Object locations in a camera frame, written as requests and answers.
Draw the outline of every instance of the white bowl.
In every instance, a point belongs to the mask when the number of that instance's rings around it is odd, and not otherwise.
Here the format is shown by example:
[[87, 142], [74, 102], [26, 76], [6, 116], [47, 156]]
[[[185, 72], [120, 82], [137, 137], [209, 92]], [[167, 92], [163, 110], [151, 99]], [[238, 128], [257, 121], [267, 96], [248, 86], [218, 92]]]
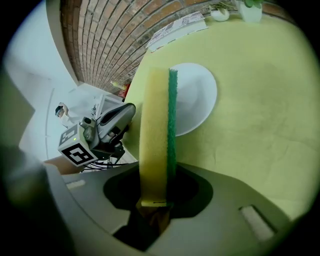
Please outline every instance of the white bowl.
[[175, 135], [187, 134], [210, 115], [217, 99], [214, 76], [204, 66], [181, 63], [170, 68], [178, 71]]

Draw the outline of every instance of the sponge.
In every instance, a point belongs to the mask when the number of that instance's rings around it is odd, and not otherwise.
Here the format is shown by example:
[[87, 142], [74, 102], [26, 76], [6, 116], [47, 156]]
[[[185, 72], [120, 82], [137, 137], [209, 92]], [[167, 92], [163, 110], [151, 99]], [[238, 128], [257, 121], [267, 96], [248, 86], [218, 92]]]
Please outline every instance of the sponge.
[[151, 68], [141, 114], [139, 174], [141, 205], [173, 204], [170, 190], [176, 176], [176, 99], [178, 72]]

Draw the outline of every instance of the yellow-green table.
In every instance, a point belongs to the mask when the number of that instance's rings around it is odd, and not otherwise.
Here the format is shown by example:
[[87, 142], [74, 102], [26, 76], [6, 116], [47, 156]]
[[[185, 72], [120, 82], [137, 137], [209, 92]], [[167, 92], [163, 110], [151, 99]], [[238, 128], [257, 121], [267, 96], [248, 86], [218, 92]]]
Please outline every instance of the yellow-green table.
[[208, 29], [147, 51], [125, 99], [137, 111], [124, 145], [139, 159], [149, 67], [198, 63], [212, 72], [217, 101], [202, 125], [176, 138], [177, 161], [242, 180], [296, 218], [320, 180], [320, 69], [312, 49], [277, 18], [206, 22]]

